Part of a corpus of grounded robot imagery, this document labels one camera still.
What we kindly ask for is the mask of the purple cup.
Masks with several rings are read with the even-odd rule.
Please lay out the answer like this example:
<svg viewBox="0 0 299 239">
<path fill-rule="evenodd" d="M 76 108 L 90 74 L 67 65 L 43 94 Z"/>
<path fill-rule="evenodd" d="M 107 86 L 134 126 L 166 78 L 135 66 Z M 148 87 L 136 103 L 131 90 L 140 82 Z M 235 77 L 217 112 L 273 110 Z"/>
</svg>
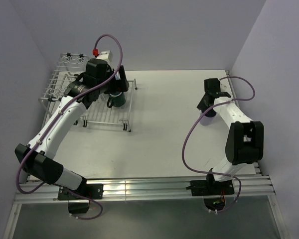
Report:
<svg viewBox="0 0 299 239">
<path fill-rule="evenodd" d="M 212 120 L 216 117 L 217 112 L 215 112 L 214 110 L 210 110 L 209 112 L 207 112 L 202 119 L 200 120 L 200 124 L 201 125 L 209 125 Z"/>
</svg>

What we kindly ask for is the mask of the dark green mug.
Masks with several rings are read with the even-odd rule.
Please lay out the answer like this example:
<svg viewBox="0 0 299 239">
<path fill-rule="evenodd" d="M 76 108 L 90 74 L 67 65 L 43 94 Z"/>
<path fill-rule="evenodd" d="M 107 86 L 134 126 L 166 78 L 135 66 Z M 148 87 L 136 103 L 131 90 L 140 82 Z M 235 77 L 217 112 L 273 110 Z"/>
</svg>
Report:
<svg viewBox="0 0 299 239">
<path fill-rule="evenodd" d="M 121 107 L 126 103 L 126 97 L 124 95 L 124 92 L 115 92 L 113 94 L 109 94 L 109 98 L 107 101 L 107 107 Z"/>
</svg>

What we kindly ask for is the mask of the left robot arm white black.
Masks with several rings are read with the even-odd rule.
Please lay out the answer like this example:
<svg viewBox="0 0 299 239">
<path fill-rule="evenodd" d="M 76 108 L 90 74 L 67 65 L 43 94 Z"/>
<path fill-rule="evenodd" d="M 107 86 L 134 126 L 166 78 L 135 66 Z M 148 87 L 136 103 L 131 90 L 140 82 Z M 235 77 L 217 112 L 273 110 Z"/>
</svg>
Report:
<svg viewBox="0 0 299 239">
<path fill-rule="evenodd" d="M 56 152 L 75 121 L 101 94 L 126 92 L 129 83 L 122 65 L 113 70 L 106 60 L 91 59 L 86 69 L 68 84 L 59 106 L 41 131 L 27 145 L 19 144 L 15 154 L 24 171 L 43 183 L 69 189 L 76 199 L 87 193 L 86 178 L 54 161 Z"/>
</svg>

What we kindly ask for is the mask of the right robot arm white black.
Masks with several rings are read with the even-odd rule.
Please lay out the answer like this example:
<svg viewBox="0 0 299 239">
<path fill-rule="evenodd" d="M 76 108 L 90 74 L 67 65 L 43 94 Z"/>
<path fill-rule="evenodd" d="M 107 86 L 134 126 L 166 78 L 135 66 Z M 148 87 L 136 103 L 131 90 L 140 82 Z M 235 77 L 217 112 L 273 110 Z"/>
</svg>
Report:
<svg viewBox="0 0 299 239">
<path fill-rule="evenodd" d="M 216 116 L 220 116 L 229 128 L 225 144 L 225 157 L 211 169 L 213 177 L 206 181 L 206 190 L 217 194 L 228 181 L 243 167 L 263 158 L 264 125 L 246 116 L 236 105 L 237 101 L 250 101 L 255 97 L 232 97 L 221 86 L 223 79 L 209 78 L 204 80 L 204 96 L 197 105 L 200 110 L 200 124 L 207 126 Z"/>
</svg>

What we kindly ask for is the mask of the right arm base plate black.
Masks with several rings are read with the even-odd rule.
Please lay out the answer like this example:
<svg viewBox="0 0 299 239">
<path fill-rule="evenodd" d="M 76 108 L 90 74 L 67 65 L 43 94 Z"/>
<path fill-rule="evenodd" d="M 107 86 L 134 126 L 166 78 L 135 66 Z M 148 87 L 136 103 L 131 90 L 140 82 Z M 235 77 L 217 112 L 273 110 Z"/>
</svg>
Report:
<svg viewBox="0 0 299 239">
<path fill-rule="evenodd" d="M 193 197 L 196 196 L 221 196 L 234 195 L 234 186 L 231 180 L 218 182 L 213 178 L 206 180 L 192 180 L 186 190 L 191 191 Z"/>
</svg>

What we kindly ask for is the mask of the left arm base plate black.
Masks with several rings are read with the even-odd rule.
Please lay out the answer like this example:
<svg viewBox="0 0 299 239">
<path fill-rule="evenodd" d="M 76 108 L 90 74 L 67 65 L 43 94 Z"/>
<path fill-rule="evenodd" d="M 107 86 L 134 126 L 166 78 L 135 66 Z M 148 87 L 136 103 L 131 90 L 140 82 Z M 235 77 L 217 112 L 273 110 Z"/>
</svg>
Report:
<svg viewBox="0 0 299 239">
<path fill-rule="evenodd" d="M 102 199 L 103 188 L 104 188 L 103 184 L 87 184 L 86 190 L 85 192 L 83 192 L 83 194 L 81 194 L 81 196 L 93 200 Z M 69 200 L 80 200 L 82 198 L 69 193 L 67 190 L 63 188 L 60 188 L 57 199 L 59 201 L 69 201 Z"/>
</svg>

